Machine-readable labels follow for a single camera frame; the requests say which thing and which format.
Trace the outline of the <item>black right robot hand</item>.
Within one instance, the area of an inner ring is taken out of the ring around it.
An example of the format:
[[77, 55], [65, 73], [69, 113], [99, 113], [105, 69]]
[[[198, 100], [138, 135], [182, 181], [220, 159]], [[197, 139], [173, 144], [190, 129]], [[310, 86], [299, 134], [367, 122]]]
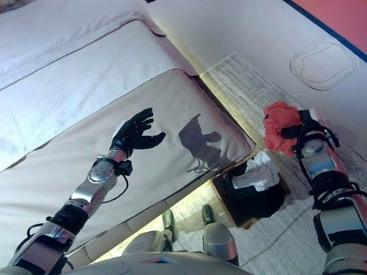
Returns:
[[302, 132], [308, 132], [312, 127], [320, 126], [320, 123], [311, 117], [309, 110], [298, 111], [300, 124], [283, 128], [280, 132], [281, 137], [285, 139], [297, 139]]

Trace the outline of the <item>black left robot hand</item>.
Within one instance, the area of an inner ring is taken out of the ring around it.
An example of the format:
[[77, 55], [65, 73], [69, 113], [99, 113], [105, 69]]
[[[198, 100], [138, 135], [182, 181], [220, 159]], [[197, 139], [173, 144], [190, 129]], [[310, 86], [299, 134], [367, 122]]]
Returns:
[[147, 108], [125, 121], [114, 134], [110, 150], [123, 151], [126, 158], [129, 158], [133, 150], [147, 150], [161, 144], [166, 137], [165, 132], [157, 135], [144, 135], [144, 132], [150, 129], [154, 122], [153, 116], [153, 109]]

